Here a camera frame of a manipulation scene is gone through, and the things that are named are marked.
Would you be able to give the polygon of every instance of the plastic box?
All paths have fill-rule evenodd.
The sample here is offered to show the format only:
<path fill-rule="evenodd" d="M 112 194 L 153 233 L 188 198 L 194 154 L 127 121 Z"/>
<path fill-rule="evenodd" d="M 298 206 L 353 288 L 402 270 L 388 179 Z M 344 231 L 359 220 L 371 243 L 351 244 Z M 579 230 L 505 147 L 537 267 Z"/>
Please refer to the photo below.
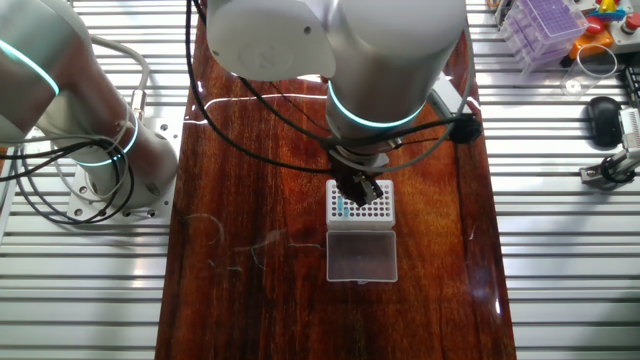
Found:
<path fill-rule="evenodd" d="M 327 280 L 396 282 L 398 265 L 393 181 L 378 180 L 384 195 L 358 207 L 327 181 Z"/>
<path fill-rule="evenodd" d="M 570 47 L 589 26 L 572 0 L 518 0 L 507 19 L 520 27 L 536 56 Z"/>
<path fill-rule="evenodd" d="M 554 50 L 547 54 L 535 55 L 533 48 L 513 19 L 505 20 L 502 24 L 500 34 L 507 42 L 509 48 L 514 52 L 513 55 L 516 61 L 522 65 L 523 74 L 528 74 L 535 69 L 539 69 L 553 62 L 559 63 L 571 50 L 571 46 L 569 45 L 563 49 Z"/>
<path fill-rule="evenodd" d="M 398 262 L 393 231 L 329 231 L 327 280 L 396 282 Z"/>
<path fill-rule="evenodd" d="M 338 191 L 335 180 L 327 181 L 327 228 L 329 230 L 391 230 L 396 223 L 393 181 L 378 180 L 384 196 L 358 207 Z"/>

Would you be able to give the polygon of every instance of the glowing cyan ring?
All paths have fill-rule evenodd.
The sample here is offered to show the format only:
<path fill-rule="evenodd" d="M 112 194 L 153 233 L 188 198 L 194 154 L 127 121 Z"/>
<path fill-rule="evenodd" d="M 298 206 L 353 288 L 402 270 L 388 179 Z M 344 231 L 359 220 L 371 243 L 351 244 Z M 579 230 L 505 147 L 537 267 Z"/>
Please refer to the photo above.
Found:
<path fill-rule="evenodd" d="M 369 121 L 369 120 L 365 120 L 363 118 L 360 118 L 354 114 L 352 114 L 349 110 L 347 110 L 344 106 L 342 106 L 342 104 L 340 103 L 340 101 L 338 100 L 338 97 L 336 96 L 335 92 L 333 92 L 333 86 L 331 85 L 331 82 L 329 82 L 329 94 L 331 95 L 331 98 L 333 99 L 333 102 L 336 104 L 336 106 L 338 107 L 338 109 L 340 109 L 340 111 L 342 111 L 343 114 L 345 114 L 349 119 L 365 125 L 365 126 L 369 126 L 369 127 L 377 127 L 377 128 L 390 128 L 390 127 L 394 127 L 394 126 L 399 126 L 402 125 L 406 122 L 409 122 L 411 120 L 413 120 L 416 116 L 418 116 L 418 114 L 420 113 L 420 111 L 422 111 L 422 109 L 424 109 L 425 104 L 427 103 L 425 101 L 424 104 L 422 104 L 422 106 L 420 107 L 420 109 L 418 109 L 418 111 L 415 112 L 415 114 L 406 117 L 402 120 L 399 121 L 395 121 L 392 123 L 377 123 L 377 122 L 373 122 L 373 121 Z"/>
<path fill-rule="evenodd" d="M 46 82 L 48 82 L 49 85 L 51 85 L 51 88 L 53 88 L 53 92 L 56 93 L 56 96 L 58 96 L 58 94 L 60 93 L 60 88 L 58 87 L 58 84 L 56 84 L 56 82 L 53 81 L 51 76 L 49 76 L 49 74 L 47 74 L 46 71 L 42 70 L 42 68 L 38 66 L 38 64 L 31 61 L 31 59 L 26 57 L 23 53 L 21 53 L 16 48 L 14 48 L 13 46 L 7 44 L 2 40 L 0 40 L 0 49 L 2 49 L 8 55 L 15 57 L 18 60 L 22 61 L 23 63 L 29 65 L 30 68 L 32 68 L 35 72 L 40 74 L 40 76 L 42 76 L 42 78 Z"/>
<path fill-rule="evenodd" d="M 125 154 L 127 153 L 127 151 L 129 151 L 131 149 L 131 147 L 133 146 L 133 143 L 136 142 L 136 139 L 138 138 L 138 120 L 134 119 L 134 123 L 136 124 L 136 127 L 133 130 L 133 138 L 131 138 L 131 141 L 129 142 L 129 144 L 127 145 L 127 147 L 125 147 L 122 152 L 124 152 Z M 113 160 L 118 160 L 118 158 L 120 157 L 120 155 L 115 156 L 113 158 Z M 102 165 L 107 165 L 107 164 L 111 164 L 112 160 L 106 160 L 103 161 L 101 163 L 97 163 L 97 164 L 85 164 L 85 163 L 81 163 L 79 161 L 76 161 L 78 164 L 80 165 L 84 165 L 84 166 L 102 166 Z"/>

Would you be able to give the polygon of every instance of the orange object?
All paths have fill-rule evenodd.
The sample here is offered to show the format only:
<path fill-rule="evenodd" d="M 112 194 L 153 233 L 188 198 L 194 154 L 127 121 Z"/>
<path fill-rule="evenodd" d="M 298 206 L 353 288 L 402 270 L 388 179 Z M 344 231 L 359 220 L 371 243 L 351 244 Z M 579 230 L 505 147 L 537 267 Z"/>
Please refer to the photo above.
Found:
<path fill-rule="evenodd" d="M 487 6 L 489 6 L 491 9 L 497 9 L 498 6 L 500 6 L 501 0 L 486 0 L 486 2 Z"/>
<path fill-rule="evenodd" d="M 580 36 L 578 40 L 576 40 L 576 42 L 573 44 L 573 48 L 569 52 L 569 57 L 575 60 L 578 57 L 578 51 L 580 51 L 580 49 L 582 49 L 583 46 L 589 45 L 589 44 L 602 45 L 608 48 L 611 46 L 611 44 L 613 44 L 613 37 L 611 36 L 611 33 L 609 33 L 609 30 L 607 30 L 606 28 L 604 28 L 601 33 L 595 34 L 595 35 L 585 33 L 584 35 Z M 595 48 L 589 51 L 592 52 L 592 54 L 585 54 L 585 55 L 596 54 L 598 52 L 601 52 L 602 49 Z"/>

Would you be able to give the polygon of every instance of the mounting plate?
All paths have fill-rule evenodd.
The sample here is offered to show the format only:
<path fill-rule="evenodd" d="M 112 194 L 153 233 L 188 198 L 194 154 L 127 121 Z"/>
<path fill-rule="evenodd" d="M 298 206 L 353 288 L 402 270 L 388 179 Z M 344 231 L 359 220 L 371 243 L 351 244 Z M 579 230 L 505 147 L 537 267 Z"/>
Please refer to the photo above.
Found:
<path fill-rule="evenodd" d="M 182 119 L 168 121 L 167 119 L 161 118 L 146 118 L 144 125 L 149 130 L 155 131 L 165 137 L 176 152 L 176 155 L 179 156 L 180 144 L 182 142 Z M 90 190 L 91 185 L 87 183 L 87 178 L 86 172 L 78 166 L 73 181 L 73 189 L 85 197 L 92 198 L 94 196 Z M 171 217 L 174 190 L 175 179 L 164 195 L 150 206 L 133 210 L 125 209 L 121 214 L 114 216 L 104 224 L 132 224 L 143 222 L 148 225 L 166 225 Z M 103 206 L 104 203 L 89 203 L 71 194 L 67 214 L 78 219 L 88 219 L 98 213 Z"/>

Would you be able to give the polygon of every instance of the red object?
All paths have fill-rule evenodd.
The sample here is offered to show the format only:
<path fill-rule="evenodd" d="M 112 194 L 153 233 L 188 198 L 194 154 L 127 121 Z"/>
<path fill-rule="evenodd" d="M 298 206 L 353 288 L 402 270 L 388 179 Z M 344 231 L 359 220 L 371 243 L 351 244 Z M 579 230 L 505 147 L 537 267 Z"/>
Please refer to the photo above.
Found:
<path fill-rule="evenodd" d="M 615 1 L 616 1 L 616 5 L 620 5 L 620 1 L 622 0 L 615 0 Z M 596 4 L 600 6 L 600 4 L 602 4 L 602 0 L 596 0 Z"/>
<path fill-rule="evenodd" d="M 627 19 L 625 20 L 624 25 L 631 31 L 635 31 L 636 29 L 640 28 L 640 14 L 629 14 L 629 16 L 627 16 Z"/>
<path fill-rule="evenodd" d="M 587 28 L 589 34 L 597 35 L 604 31 L 604 23 L 599 18 L 589 16 L 587 17 L 587 22 L 589 23 L 589 27 Z"/>

